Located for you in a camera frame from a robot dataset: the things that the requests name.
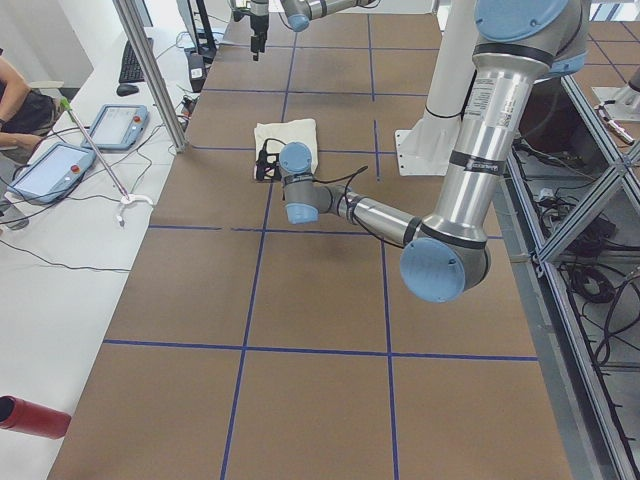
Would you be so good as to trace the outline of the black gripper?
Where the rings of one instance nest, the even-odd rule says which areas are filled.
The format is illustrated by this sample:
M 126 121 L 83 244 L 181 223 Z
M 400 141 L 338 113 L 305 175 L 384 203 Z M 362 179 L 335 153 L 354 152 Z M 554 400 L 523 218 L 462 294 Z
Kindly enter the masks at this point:
M 253 61 L 258 62 L 260 53 L 265 52 L 269 29 L 269 15 L 252 15 L 250 17 L 250 27 L 253 35 L 250 40 L 250 48 L 253 53 Z

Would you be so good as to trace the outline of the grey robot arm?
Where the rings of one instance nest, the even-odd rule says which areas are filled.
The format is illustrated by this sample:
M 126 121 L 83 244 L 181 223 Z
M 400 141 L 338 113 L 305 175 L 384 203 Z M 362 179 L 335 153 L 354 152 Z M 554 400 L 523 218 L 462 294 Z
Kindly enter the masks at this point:
M 268 39 L 270 11 L 268 1 L 250 1 L 248 16 L 253 35 L 250 48 L 253 60 L 258 61 L 265 52 Z M 280 2 L 284 10 L 284 24 L 290 30 L 299 33 L 309 27 L 312 20 L 351 8 L 376 8 L 378 1 L 357 0 L 290 0 Z
M 406 287 L 449 302 L 490 268 L 484 221 L 533 85 L 579 70 L 586 58 L 586 1 L 455 1 L 422 118 L 397 132 L 403 176 L 439 176 L 434 211 L 413 216 L 346 186 L 324 186 L 300 142 L 278 167 L 293 224 L 332 213 L 400 246 Z

